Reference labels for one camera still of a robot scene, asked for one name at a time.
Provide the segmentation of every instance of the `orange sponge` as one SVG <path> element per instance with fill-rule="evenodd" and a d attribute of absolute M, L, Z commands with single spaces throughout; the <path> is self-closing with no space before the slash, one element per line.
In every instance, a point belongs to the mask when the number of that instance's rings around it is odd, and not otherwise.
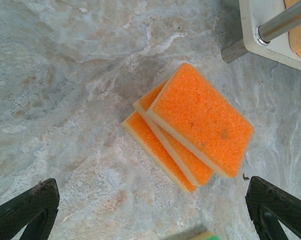
<path fill-rule="evenodd" d="M 185 192 L 195 190 L 196 187 L 187 180 L 183 172 L 153 134 L 152 130 L 147 126 L 141 115 L 134 112 L 121 125 L 177 186 Z"/>
<path fill-rule="evenodd" d="M 160 126 L 154 123 L 146 114 L 146 111 L 152 105 L 165 83 L 166 81 L 136 101 L 134 103 L 134 107 L 146 121 L 147 125 L 153 131 L 175 163 L 179 166 L 181 171 L 185 174 L 187 179 L 195 186 L 203 186 L 209 181 L 213 171 Z"/>
<path fill-rule="evenodd" d="M 214 172 L 237 176 L 254 128 L 193 66 L 179 67 L 147 113 Z"/>

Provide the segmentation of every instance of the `dark speck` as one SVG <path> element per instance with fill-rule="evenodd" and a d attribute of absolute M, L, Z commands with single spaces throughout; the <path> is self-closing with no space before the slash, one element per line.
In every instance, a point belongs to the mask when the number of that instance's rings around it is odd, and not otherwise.
<path fill-rule="evenodd" d="M 244 179 L 244 181 L 248 181 L 250 178 L 248 176 L 245 176 L 245 173 L 242 174 L 242 179 Z"/>

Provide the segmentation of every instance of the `gray marble surface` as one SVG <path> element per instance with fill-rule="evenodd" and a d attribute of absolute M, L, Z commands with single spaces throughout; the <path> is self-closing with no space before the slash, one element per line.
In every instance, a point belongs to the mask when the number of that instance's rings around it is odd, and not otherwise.
<path fill-rule="evenodd" d="M 301 199 L 301 71 L 254 54 L 236 0 L 0 0 L 0 204 L 55 178 L 50 239 L 258 239 L 261 176 Z M 120 127 L 132 103 L 193 64 L 255 127 L 240 175 L 181 193 Z"/>

